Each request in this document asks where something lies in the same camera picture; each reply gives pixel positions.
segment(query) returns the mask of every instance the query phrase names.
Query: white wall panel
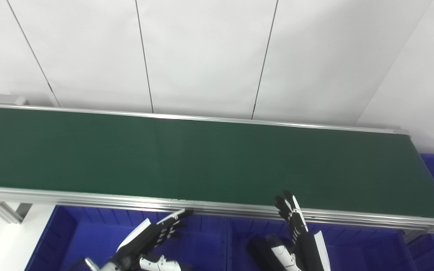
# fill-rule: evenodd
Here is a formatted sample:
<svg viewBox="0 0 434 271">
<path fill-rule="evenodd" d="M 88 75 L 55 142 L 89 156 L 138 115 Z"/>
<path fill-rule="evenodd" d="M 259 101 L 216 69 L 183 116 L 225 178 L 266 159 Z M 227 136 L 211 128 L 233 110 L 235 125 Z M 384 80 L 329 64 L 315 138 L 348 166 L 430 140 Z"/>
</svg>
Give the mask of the white wall panel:
<svg viewBox="0 0 434 271">
<path fill-rule="evenodd" d="M 151 111 L 132 0 L 10 0 L 62 107 Z"/>
<path fill-rule="evenodd" d="M 281 0 L 255 119 L 354 125 L 431 0 Z"/>
<path fill-rule="evenodd" d="M 357 125 L 401 127 L 434 153 L 434 2 Z"/>
<path fill-rule="evenodd" d="M 138 0 L 156 113 L 250 118 L 275 0 Z"/>
<path fill-rule="evenodd" d="M 25 96 L 33 105 L 56 105 L 5 0 L 0 0 L 0 94 Z"/>
</svg>

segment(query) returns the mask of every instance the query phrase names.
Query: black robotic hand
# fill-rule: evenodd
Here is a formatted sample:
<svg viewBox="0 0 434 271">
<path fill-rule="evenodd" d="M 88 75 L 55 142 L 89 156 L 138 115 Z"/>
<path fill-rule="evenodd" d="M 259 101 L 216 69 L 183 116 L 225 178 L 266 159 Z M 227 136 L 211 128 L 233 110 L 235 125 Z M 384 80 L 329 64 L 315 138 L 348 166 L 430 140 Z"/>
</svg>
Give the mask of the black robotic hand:
<svg viewBox="0 0 434 271">
<path fill-rule="evenodd" d="M 190 266 L 168 261 L 163 255 L 157 256 L 151 251 L 169 238 L 180 237 L 176 229 L 184 227 L 185 223 L 181 219 L 191 214 L 193 209 L 181 209 L 156 224 L 145 219 L 122 241 L 117 252 L 101 269 L 90 258 L 80 262 L 91 271 L 190 271 Z"/>
<path fill-rule="evenodd" d="M 309 233 L 296 197 L 284 190 L 275 196 L 279 215 L 288 222 L 291 241 L 275 234 L 254 236 L 248 250 L 262 271 L 330 271 L 322 233 Z"/>
<path fill-rule="evenodd" d="M 330 271 L 322 233 L 309 233 L 296 197 L 288 190 L 284 190 L 283 194 L 284 197 L 275 196 L 275 206 L 279 210 L 279 215 L 289 223 L 289 234 L 294 246 L 286 248 L 279 238 L 269 236 L 267 243 L 286 271 Z"/>
</svg>

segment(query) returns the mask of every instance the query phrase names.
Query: aluminum frame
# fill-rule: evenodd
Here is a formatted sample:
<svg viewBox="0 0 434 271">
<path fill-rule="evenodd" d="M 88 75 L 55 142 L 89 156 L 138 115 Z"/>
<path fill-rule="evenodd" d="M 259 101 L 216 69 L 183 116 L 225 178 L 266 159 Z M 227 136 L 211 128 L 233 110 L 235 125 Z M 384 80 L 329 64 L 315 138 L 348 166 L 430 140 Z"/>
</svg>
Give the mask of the aluminum frame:
<svg viewBox="0 0 434 271">
<path fill-rule="evenodd" d="M 197 214 L 238 216 L 244 218 L 281 219 L 273 206 L 232 204 L 224 202 L 188 201 L 110 194 L 59 192 L 36 189 L 0 187 L 0 201 L 59 204 L 67 206 L 100 207 L 153 212 L 169 212 L 180 208 L 194 208 Z M 399 228 L 434 233 L 434 218 L 398 216 L 303 208 L 308 222 L 380 228 Z"/>
<path fill-rule="evenodd" d="M 362 127 L 350 127 L 350 126 L 334 126 L 334 125 L 312 125 L 306 123 L 271 122 L 267 120 L 244 120 L 244 119 L 184 116 L 184 115 L 158 114 L 158 113 L 133 113 L 133 112 L 111 111 L 111 110 L 91 110 L 91 109 L 43 107 L 43 106 L 31 106 L 31 105 L 9 105 L 9 104 L 0 104 L 0 108 L 12 108 L 12 109 L 20 109 L 20 110 L 58 111 L 58 112 L 71 112 L 71 113 L 92 113 L 92 114 L 144 117 L 144 118 L 154 118 L 154 119 L 169 119 L 169 120 L 200 120 L 200 121 L 207 121 L 207 122 L 244 123 L 250 125 L 274 125 L 274 126 L 287 126 L 287 127 L 296 127 L 296 128 L 327 129 L 327 130 L 355 131 L 355 132 L 380 132 L 382 134 L 408 134 L 405 130 L 400 130 L 400 129 L 377 129 L 377 128 L 362 128 Z"/>
</svg>

